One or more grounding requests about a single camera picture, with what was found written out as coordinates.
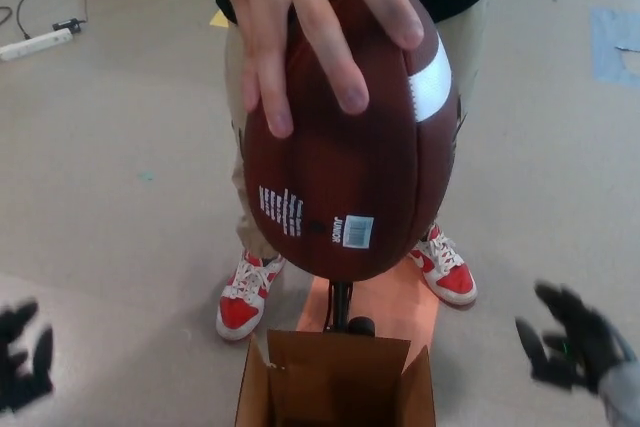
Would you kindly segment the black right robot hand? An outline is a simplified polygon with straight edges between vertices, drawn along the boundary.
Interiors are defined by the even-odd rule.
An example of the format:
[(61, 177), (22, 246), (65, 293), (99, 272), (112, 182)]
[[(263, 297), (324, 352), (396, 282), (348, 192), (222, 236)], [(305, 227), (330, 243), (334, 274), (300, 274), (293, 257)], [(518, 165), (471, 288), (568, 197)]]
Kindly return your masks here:
[(534, 291), (563, 330), (539, 334), (526, 319), (515, 319), (532, 379), (568, 391), (579, 387), (597, 394), (606, 373), (637, 360), (618, 329), (573, 290), (538, 281)]

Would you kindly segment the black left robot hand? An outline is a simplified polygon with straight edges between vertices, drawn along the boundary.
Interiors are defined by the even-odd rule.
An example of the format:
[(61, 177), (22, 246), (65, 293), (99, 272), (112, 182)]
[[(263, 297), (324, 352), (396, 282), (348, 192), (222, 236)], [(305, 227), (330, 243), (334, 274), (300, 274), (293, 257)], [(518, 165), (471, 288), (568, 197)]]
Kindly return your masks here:
[(39, 311), (33, 299), (1, 309), (1, 410), (17, 412), (53, 392), (53, 329), (47, 326), (32, 352), (15, 344)]

